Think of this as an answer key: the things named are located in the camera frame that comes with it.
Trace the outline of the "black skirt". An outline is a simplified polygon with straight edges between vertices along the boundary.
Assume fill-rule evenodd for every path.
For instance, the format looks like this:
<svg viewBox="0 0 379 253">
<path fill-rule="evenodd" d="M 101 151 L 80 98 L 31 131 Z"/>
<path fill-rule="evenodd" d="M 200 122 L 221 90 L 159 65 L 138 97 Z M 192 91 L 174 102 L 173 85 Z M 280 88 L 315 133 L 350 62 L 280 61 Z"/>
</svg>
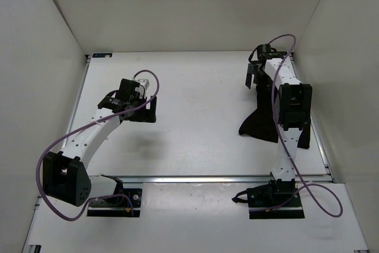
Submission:
<svg viewBox="0 0 379 253">
<path fill-rule="evenodd" d="M 298 147 L 310 147 L 310 107 L 312 87 L 309 84 L 281 85 L 274 91 L 274 120 L 271 102 L 271 85 L 257 85 L 257 109 L 245 119 L 239 129 L 240 135 L 248 135 L 268 142 L 278 142 L 276 125 L 284 130 L 301 130 Z"/>
</svg>

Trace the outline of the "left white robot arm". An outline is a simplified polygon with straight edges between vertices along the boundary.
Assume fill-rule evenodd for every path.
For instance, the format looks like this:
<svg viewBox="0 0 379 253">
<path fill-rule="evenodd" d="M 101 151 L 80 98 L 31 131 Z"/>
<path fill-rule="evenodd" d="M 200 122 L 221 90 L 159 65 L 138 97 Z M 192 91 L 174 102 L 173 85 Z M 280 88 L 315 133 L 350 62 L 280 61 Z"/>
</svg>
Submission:
<svg viewBox="0 0 379 253">
<path fill-rule="evenodd" d="M 90 176 L 87 168 L 96 151 L 122 122 L 156 122 L 156 102 L 147 97 L 147 79 L 122 79 L 117 90 L 98 104 L 91 127 L 68 139 L 58 152 L 48 152 L 42 163 L 44 193 L 74 206 L 90 198 L 104 197 L 118 204 L 124 197 L 121 180 L 110 175 Z"/>
</svg>

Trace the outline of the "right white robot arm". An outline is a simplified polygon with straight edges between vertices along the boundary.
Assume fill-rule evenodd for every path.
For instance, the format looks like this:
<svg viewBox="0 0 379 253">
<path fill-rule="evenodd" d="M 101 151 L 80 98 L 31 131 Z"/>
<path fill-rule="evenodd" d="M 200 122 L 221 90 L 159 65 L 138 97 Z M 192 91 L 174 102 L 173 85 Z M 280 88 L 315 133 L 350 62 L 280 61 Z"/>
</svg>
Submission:
<svg viewBox="0 0 379 253">
<path fill-rule="evenodd" d="M 245 85 L 256 88 L 256 110 L 239 128 L 239 134 L 278 144 L 277 161 L 271 171 L 274 184 L 265 192 L 266 201 L 279 206 L 287 198 L 282 186 L 294 184 L 292 165 L 298 148 L 310 146 L 312 87 L 297 79 L 287 52 L 269 44 L 255 48 L 249 59 Z"/>
</svg>

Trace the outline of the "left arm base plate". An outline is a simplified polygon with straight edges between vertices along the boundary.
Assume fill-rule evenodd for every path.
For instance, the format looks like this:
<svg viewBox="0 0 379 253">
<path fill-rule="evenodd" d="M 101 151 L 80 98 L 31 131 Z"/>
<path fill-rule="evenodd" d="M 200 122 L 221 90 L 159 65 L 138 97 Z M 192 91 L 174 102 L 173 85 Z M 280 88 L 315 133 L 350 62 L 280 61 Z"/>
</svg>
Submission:
<svg viewBox="0 0 379 253">
<path fill-rule="evenodd" d="M 90 202 L 86 215 L 88 217 L 140 217 L 142 205 L 142 188 L 124 188 L 124 197 L 115 197 Z"/>
</svg>

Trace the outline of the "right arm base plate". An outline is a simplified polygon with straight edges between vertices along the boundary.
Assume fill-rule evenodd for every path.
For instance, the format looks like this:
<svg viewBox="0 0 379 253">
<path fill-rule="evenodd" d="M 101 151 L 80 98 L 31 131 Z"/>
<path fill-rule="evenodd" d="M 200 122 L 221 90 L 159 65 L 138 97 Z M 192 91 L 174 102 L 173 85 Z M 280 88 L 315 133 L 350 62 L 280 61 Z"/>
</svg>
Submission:
<svg viewBox="0 0 379 253">
<path fill-rule="evenodd" d="M 248 205 L 250 220 L 305 218 L 294 180 L 272 179 L 267 184 L 237 193 L 232 201 Z"/>
</svg>

